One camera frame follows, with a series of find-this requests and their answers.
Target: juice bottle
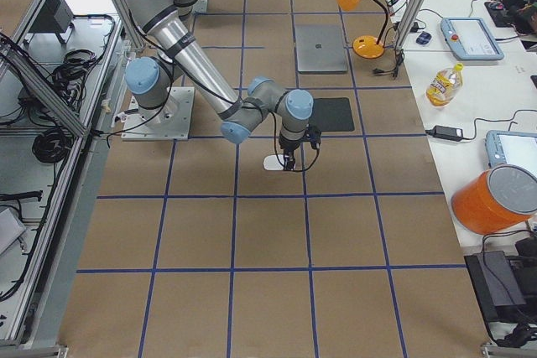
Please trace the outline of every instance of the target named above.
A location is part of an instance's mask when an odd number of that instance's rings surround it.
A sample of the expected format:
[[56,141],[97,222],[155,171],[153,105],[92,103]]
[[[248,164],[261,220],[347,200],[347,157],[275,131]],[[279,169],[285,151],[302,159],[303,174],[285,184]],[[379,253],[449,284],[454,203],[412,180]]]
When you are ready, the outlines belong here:
[[434,106],[448,104],[462,87],[462,63],[441,70],[427,88],[427,98]]

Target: gray laptop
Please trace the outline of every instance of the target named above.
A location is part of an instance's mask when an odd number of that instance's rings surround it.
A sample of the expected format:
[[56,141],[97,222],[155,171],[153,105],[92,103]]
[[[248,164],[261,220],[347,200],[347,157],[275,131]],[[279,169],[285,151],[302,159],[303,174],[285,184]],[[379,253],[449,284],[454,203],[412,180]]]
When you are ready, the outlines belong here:
[[347,52],[338,25],[295,25],[299,73],[345,73]]

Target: lamp base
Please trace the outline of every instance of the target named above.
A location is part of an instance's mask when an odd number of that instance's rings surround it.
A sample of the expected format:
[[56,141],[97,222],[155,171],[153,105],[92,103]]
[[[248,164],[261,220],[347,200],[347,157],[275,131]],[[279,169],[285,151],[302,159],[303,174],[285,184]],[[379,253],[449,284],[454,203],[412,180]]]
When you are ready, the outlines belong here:
[[365,59],[377,59],[384,53],[384,44],[372,35],[362,35],[352,43],[352,48],[358,56]]

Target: tablet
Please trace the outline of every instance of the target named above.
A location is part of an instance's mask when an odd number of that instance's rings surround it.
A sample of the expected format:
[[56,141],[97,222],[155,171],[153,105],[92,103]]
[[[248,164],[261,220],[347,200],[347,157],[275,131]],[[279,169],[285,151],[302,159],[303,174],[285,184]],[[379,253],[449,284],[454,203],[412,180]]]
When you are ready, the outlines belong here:
[[501,60],[503,52],[482,18],[443,18],[442,33],[459,60]]
[[537,133],[492,130],[485,137],[491,167],[509,163],[537,177]]

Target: computer mouse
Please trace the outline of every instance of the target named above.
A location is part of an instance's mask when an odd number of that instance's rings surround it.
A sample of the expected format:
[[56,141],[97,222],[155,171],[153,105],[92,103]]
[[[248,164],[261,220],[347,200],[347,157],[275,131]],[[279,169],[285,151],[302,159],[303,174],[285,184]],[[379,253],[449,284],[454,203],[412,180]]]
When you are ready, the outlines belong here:
[[427,32],[422,32],[418,38],[416,38],[416,42],[420,45],[427,45],[430,41],[432,36]]

